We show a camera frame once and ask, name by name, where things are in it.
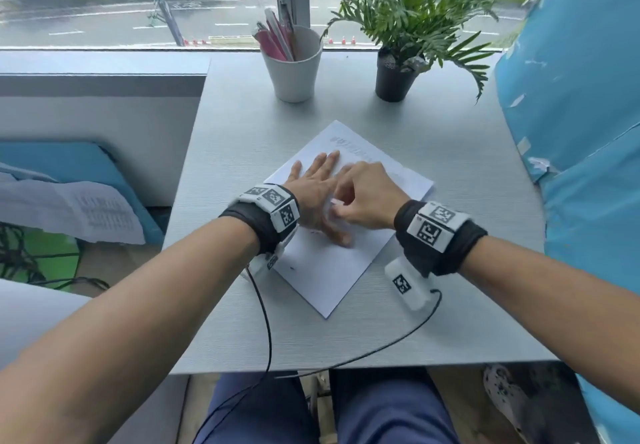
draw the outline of forearm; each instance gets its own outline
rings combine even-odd
[[[481,238],[460,273],[574,371],[640,413],[640,297],[504,240]]]
[[[244,222],[216,219],[84,305],[0,373],[0,441],[106,442],[258,249]]]

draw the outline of blue cloth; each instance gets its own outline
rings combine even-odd
[[[640,0],[543,0],[496,66],[500,105],[547,213],[545,253],[640,294]],[[596,428],[640,416],[579,377]]]
[[[0,163],[22,170],[43,173],[60,183],[93,181],[113,186],[129,202],[138,216],[148,244],[162,245],[164,234],[140,203],[132,187],[108,154],[95,143],[74,142],[1,142]],[[45,177],[25,175],[0,165],[0,171],[11,173],[22,180],[33,178],[51,181]]]
[[[209,412],[258,382],[261,375],[222,375]],[[276,380],[277,375],[293,373],[269,374],[231,413],[237,398],[229,401],[197,435],[195,444],[317,444],[319,430],[300,379]],[[332,370],[330,385],[340,444],[459,444],[424,368]],[[207,439],[222,418],[224,422]]]

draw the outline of white cup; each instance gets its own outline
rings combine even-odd
[[[276,97],[285,102],[304,102],[314,96],[316,75],[322,55],[320,35],[311,28],[294,25],[296,37],[295,62],[283,62],[262,52],[262,57]]]

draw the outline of road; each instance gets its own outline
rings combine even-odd
[[[310,0],[311,26],[319,33],[337,10],[339,0]],[[185,40],[199,43],[213,41],[219,44],[222,37],[226,47],[236,41],[247,46],[258,20],[264,21],[264,9],[276,8],[276,0],[202,0],[173,3],[173,15]],[[152,24],[149,14],[152,3],[131,3],[112,6],[41,10],[31,13],[14,13],[0,19],[0,47],[153,47],[175,45],[166,25]],[[524,14],[518,10],[498,10],[500,21],[490,17],[476,17],[463,29],[461,38],[482,30],[477,42],[486,43],[514,30]],[[340,22],[334,25],[325,39],[347,45],[355,39],[356,47],[373,44],[356,24]]]

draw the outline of gray table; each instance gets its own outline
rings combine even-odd
[[[475,104],[468,73],[445,65],[421,75],[407,99],[373,93],[372,52],[325,52],[316,96],[278,101],[258,53],[212,56],[166,236],[168,246],[216,217],[338,119],[405,166],[435,181],[431,196],[474,216],[497,237],[541,251],[544,219],[488,84]],[[273,369],[320,368],[362,354],[424,319],[394,294],[383,268],[393,238],[329,319],[278,274],[259,281],[273,332]],[[439,365],[553,359],[505,311],[460,276],[436,279],[443,301],[410,338],[355,366]],[[262,370],[268,344],[253,287],[238,278],[173,373]]]

